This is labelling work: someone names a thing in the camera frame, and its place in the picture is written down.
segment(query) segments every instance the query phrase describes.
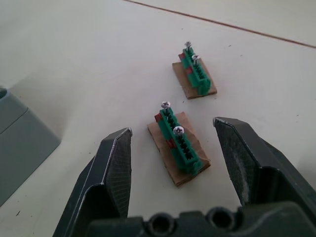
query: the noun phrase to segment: red line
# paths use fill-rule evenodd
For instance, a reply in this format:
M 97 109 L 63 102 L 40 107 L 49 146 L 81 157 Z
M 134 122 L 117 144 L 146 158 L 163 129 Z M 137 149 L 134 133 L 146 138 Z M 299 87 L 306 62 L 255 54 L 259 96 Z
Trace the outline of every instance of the red line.
M 179 14 L 179 15 L 183 15 L 183 16 L 188 16 L 188 17 L 192 17 L 192 18 L 199 19 L 199 20 L 202 20 L 202 21 L 208 21 L 208 22 L 211 22 L 211 23 L 214 23 L 214 24 L 231 27 L 231 28 L 238 29 L 238 30 L 241 30 L 241 31 L 246 31 L 246 32 L 257 34 L 257 35 L 266 36 L 266 37 L 270 37 L 270 38 L 273 38 L 273 39 L 282 40 L 282 41 L 285 41 L 285 42 L 294 43 L 294 44 L 302 45 L 302 46 L 309 47 L 309 48 L 316 48 L 316 46 L 311 45 L 311 44 L 295 41 L 295 40 L 292 40 L 292 39 L 286 39 L 286 38 L 282 38 L 282 37 L 279 37 L 279 36 L 273 36 L 273 35 L 269 35 L 269 34 L 266 34 L 266 33 L 263 33 L 263 32 L 253 31 L 253 30 L 246 29 L 246 28 L 243 28 L 243 27 L 240 27 L 240 26 L 234 26 L 234 25 L 230 25 L 230 24 L 223 23 L 223 22 L 220 22 L 220 21 L 214 21 L 214 20 L 210 20 L 210 19 L 207 19 L 207 18 L 199 17 L 199 16 L 190 15 L 190 14 L 179 12 L 179 11 L 173 11 L 173 10 L 165 9 L 165 8 L 162 8 L 162 7 L 152 6 L 152 5 L 148 5 L 148 4 L 145 4 L 145 3 L 132 1 L 132 0 L 122 0 L 122 1 L 128 1 L 128 2 L 135 3 L 135 4 L 138 4 L 138 5 L 142 5 L 142 6 L 147 6 L 147 7 L 158 9 L 158 10 L 162 10 L 162 11 L 167 11 L 167 12 L 171 12 L 171 13 L 175 13 L 175 14 Z

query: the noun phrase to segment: terminal block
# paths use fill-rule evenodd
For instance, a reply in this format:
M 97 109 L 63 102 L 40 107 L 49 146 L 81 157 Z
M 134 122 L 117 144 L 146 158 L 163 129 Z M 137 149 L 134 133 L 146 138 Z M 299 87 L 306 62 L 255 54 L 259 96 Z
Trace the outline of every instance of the terminal block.
M 180 126 L 169 102 L 162 103 L 163 109 L 155 116 L 156 122 L 165 138 L 178 169 L 187 174 L 197 175 L 202 162 L 191 147 L 184 128 Z
M 179 54 L 182 66 L 191 86 L 197 88 L 198 95 L 207 95 L 211 87 L 211 80 L 205 73 L 199 56 L 194 53 L 191 42 L 186 42 L 185 46 L 186 48 Z

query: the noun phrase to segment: cardboard base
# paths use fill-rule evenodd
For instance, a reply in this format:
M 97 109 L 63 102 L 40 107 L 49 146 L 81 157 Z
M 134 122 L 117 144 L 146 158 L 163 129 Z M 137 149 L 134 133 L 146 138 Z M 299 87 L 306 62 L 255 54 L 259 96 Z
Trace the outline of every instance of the cardboard base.
M 202 67 L 203 67 L 205 73 L 207 74 L 207 76 L 211 80 L 211 87 L 210 87 L 207 95 L 217 94 L 217 88 L 215 87 L 215 84 L 214 84 L 212 77 L 210 76 L 210 74 L 209 74 L 206 66 L 204 65 L 202 59 L 199 59 L 199 60 L 200 60 L 200 63 L 202 64 Z M 173 68 L 175 74 L 177 75 L 179 83 L 181 84 L 183 91 L 184 91 L 188 100 L 206 96 L 206 95 L 198 95 L 198 90 L 191 86 L 191 83 L 187 77 L 187 74 L 184 71 L 184 68 L 183 68 L 181 62 L 173 63 L 172 68 Z
M 201 147 L 201 144 L 197 137 L 195 136 L 195 132 L 190 125 L 186 114 L 184 112 L 178 113 L 175 115 L 178 119 L 178 123 L 181 124 L 182 127 L 184 127 L 186 136 L 188 140 L 191 143 L 191 146 L 195 150 L 197 156 L 200 158 L 202 161 L 202 168 L 198 172 L 200 174 L 207 168 L 211 166 L 209 159 L 207 158 L 203 148 Z M 161 157 L 163 159 L 163 162 L 165 164 L 165 167 L 167 168 L 170 177 L 172 178 L 174 184 L 179 187 L 190 180 L 194 179 L 196 176 L 193 176 L 191 174 L 185 174 L 184 172 L 180 171 L 177 168 L 177 164 L 171 154 L 171 150 L 168 147 L 166 140 L 164 139 L 162 132 L 158 126 L 158 123 L 152 122 L 147 125 L 148 130 L 150 134 L 152 135 L 154 142 L 161 154 Z

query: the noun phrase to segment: gray box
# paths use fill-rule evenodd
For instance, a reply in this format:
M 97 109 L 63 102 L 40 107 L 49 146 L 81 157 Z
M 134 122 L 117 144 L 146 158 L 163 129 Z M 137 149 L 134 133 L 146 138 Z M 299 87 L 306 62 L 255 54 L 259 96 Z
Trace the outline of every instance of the gray box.
M 0 88 L 0 206 L 59 144 L 28 107 Z

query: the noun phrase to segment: screw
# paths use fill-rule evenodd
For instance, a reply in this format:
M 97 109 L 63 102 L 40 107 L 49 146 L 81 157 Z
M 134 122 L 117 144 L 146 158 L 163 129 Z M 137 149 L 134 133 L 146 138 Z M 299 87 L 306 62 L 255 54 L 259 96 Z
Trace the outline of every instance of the screw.
M 192 43 L 190 41 L 188 41 L 184 45 L 187 47 L 187 50 L 189 50 L 192 46 Z
M 193 64 L 196 65 L 198 63 L 199 56 L 196 54 L 193 54 L 192 59 L 193 59 Z
M 169 101 L 163 101 L 163 103 L 161 104 L 161 107 L 163 108 L 163 110 L 164 110 L 165 112 L 168 111 L 168 109 L 170 108 L 170 106 L 171 106 L 171 103 L 170 103 Z
M 173 134 L 176 135 L 176 137 L 182 136 L 184 134 L 184 128 L 181 126 L 174 127 Z

